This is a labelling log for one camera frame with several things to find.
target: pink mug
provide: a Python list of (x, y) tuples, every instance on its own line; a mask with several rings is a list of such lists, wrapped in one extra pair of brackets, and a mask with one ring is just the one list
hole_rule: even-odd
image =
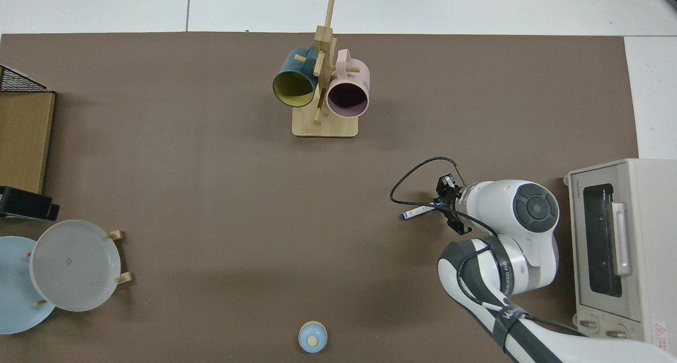
[[(359, 68), (359, 72), (346, 71)], [(369, 68), (364, 62), (350, 58), (348, 50), (339, 50), (336, 73), (326, 93), (329, 110), (340, 117), (357, 117), (369, 107)]]

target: mug handle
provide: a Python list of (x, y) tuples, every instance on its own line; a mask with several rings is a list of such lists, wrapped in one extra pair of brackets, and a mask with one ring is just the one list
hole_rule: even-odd
[(340, 79), (347, 79), (348, 73), (345, 70), (346, 64), (350, 61), (350, 52), (348, 49), (338, 50), (336, 55), (336, 76)]

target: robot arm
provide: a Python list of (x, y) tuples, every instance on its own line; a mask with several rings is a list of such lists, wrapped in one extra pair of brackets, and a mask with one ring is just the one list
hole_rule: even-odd
[(545, 187), (526, 180), (499, 180), (461, 188), (447, 175), (440, 178), (437, 192), (435, 202), (444, 208), (436, 208), (446, 209), (451, 228), (459, 234), (471, 228), (491, 233), (445, 248), (437, 264), (442, 286), (514, 361), (677, 362), (648, 343), (550, 331), (508, 299), (548, 285), (556, 273), (552, 230), (559, 211)]

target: white label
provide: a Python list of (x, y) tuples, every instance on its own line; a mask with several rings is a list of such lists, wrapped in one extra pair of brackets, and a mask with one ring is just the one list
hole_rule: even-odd
[(667, 323), (653, 322), (653, 344), (667, 351)]

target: toaster oven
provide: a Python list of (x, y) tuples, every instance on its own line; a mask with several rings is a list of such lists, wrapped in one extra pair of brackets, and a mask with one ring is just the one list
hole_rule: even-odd
[(578, 330), (677, 355), (677, 160), (619, 160), (564, 180)]

